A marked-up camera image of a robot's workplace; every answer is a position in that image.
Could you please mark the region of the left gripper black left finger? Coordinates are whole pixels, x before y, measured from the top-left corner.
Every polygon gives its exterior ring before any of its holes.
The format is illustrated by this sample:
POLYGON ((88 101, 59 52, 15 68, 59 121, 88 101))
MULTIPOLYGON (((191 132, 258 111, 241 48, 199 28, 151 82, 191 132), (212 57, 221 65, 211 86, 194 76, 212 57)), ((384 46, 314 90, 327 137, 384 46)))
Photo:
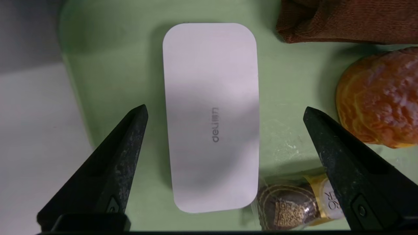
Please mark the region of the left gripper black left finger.
POLYGON ((148 121, 130 110, 38 212, 42 229, 128 229, 127 201, 148 121))

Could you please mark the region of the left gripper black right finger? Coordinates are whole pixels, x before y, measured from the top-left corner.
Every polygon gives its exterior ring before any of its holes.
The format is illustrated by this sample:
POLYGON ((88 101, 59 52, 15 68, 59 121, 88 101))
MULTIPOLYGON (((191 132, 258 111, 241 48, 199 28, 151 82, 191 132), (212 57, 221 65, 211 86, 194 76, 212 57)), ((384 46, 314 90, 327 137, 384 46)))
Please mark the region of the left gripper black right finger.
POLYGON ((352 231, 416 231, 418 187, 324 112, 304 124, 352 231))

